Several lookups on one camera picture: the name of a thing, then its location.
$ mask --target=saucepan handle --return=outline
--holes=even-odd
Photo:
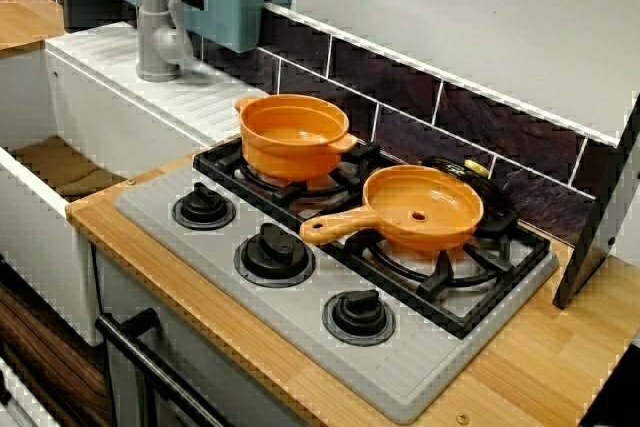
[[[329,152],[332,154],[343,154],[344,152],[353,149],[357,143],[357,137],[354,137],[351,134],[344,134],[344,137],[341,137],[335,142],[331,142],[327,147],[329,148]]]
[[[307,220],[300,227],[300,238],[309,244],[328,244],[353,232],[377,227],[379,223],[378,215],[364,205],[347,212]]]
[[[238,111],[238,113],[241,113],[242,110],[249,104],[251,104],[252,102],[255,102],[256,100],[258,100],[257,97],[245,97],[244,99],[240,99],[239,101],[236,102],[235,108]]]

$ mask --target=black grate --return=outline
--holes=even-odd
[[[297,232],[300,225],[307,219],[291,210],[289,206],[297,199],[318,197],[323,195],[323,192],[308,191],[304,183],[277,187],[264,182],[251,172],[246,180],[235,178],[234,173],[237,170],[242,171],[243,175],[245,171],[249,171],[242,157],[241,145],[242,140],[235,139],[198,154],[194,158],[193,166],[238,197]],[[380,152],[380,147],[373,143],[356,146],[343,155],[342,161],[358,166],[356,174],[345,175],[339,170],[330,174],[338,184],[340,192],[345,192],[347,195],[316,215],[340,212],[362,205],[362,186],[368,175],[379,168],[395,165],[391,159]],[[258,183],[252,185],[251,182],[255,180]],[[499,255],[493,255],[471,244],[464,246],[467,254],[484,269],[483,273],[473,277],[454,278],[450,261],[444,252],[438,259],[434,274],[427,276],[412,272],[414,275],[412,278],[407,276],[408,269],[402,266],[387,265],[389,270],[385,270],[379,268],[375,261],[363,257],[364,251],[368,249],[377,260],[382,259],[383,264],[387,261],[394,263],[391,259],[385,259],[384,253],[378,247],[382,240],[382,236],[377,231],[368,229],[351,236],[344,246],[339,242],[332,242],[319,247],[349,269],[460,339],[471,332],[493,307],[544,259],[550,247],[547,239],[514,224],[507,233],[497,239]],[[517,265],[509,262],[509,244],[512,240],[532,249]],[[419,285],[411,288],[407,282],[403,281],[405,278],[419,282]],[[468,287],[489,281],[494,283],[487,288],[485,296],[464,317],[450,312],[434,301],[445,289]]]

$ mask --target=orange pot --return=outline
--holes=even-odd
[[[304,95],[246,98],[240,113],[242,155],[269,177],[291,181],[315,179],[336,168],[356,137],[349,119],[333,104]]]
[[[464,182],[439,170],[397,165],[374,173],[364,184],[362,207],[314,217],[300,238],[326,244],[358,230],[375,228],[409,249],[440,251],[464,244],[482,219],[484,206]]]

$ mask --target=toy stove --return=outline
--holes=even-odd
[[[241,139],[128,189],[116,208],[391,420],[408,424],[557,268],[549,241],[507,219],[424,253],[363,230],[304,244],[305,220],[361,205],[395,162],[358,145],[326,178],[269,179]]]

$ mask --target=stove knob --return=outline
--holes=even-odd
[[[290,279],[309,265],[304,243],[274,224],[264,224],[247,243],[242,262],[250,272],[265,279]]]
[[[333,320],[344,332],[355,336],[380,334],[387,315],[375,289],[345,294],[335,305]]]
[[[180,212],[185,219],[201,224],[213,223],[227,215],[227,204],[215,190],[197,182],[184,198]]]

